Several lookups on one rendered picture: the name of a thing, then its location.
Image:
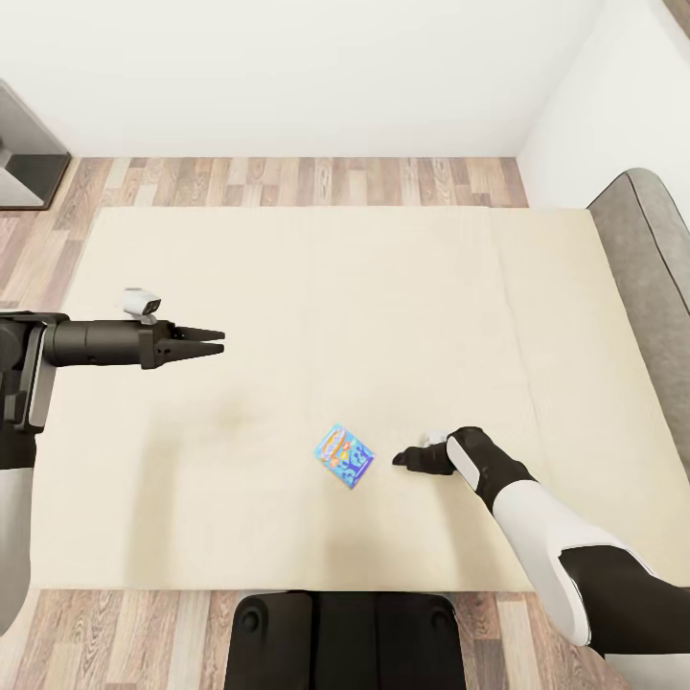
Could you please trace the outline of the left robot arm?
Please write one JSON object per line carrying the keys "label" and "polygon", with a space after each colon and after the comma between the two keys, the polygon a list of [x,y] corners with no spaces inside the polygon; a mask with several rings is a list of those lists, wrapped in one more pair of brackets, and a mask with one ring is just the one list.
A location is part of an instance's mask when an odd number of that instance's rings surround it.
{"label": "left robot arm", "polygon": [[162,299],[120,288],[122,320],[71,320],[62,312],[0,309],[0,637],[22,610],[31,583],[32,491],[36,434],[46,425],[58,367],[138,365],[224,353],[196,343],[223,332],[175,326],[153,314]]}

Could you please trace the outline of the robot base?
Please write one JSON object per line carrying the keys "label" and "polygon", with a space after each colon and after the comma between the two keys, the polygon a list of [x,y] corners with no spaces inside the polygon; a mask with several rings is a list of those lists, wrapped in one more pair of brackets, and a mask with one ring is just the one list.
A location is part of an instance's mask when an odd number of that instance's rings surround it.
{"label": "robot base", "polygon": [[451,592],[240,589],[223,690],[467,690]]}

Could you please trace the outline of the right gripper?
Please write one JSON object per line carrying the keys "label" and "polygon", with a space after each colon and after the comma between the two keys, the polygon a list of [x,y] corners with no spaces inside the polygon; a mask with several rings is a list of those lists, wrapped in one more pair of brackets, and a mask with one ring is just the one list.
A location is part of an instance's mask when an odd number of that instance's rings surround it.
{"label": "right gripper", "polygon": [[454,471],[444,471],[435,460],[438,444],[430,447],[406,447],[392,460],[393,465],[406,466],[409,472],[423,472],[431,475],[453,475]]}

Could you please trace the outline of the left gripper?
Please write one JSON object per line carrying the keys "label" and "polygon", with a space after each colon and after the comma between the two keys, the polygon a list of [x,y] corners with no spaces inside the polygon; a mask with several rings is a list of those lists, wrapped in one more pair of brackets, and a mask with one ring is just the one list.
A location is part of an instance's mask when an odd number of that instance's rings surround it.
{"label": "left gripper", "polygon": [[93,320],[85,350],[94,366],[138,365],[153,370],[165,362],[224,353],[224,345],[196,343],[224,339],[225,333],[175,326],[170,320],[155,325],[141,321]]}

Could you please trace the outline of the board game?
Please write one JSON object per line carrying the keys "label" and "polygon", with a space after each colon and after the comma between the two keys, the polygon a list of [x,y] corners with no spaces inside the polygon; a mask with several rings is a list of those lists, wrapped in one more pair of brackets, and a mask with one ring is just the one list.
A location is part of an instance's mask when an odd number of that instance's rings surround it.
{"label": "board game", "polygon": [[338,422],[312,453],[352,489],[376,457]]}

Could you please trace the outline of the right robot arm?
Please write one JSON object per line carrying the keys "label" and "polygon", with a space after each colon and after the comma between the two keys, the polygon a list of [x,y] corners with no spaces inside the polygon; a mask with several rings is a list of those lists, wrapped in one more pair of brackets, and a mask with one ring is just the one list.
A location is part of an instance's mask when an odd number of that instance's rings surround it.
{"label": "right robot arm", "polygon": [[598,652],[632,690],[690,690],[690,591],[658,579],[481,429],[427,426],[423,438],[424,448],[406,447],[392,464],[465,477],[571,644]]}

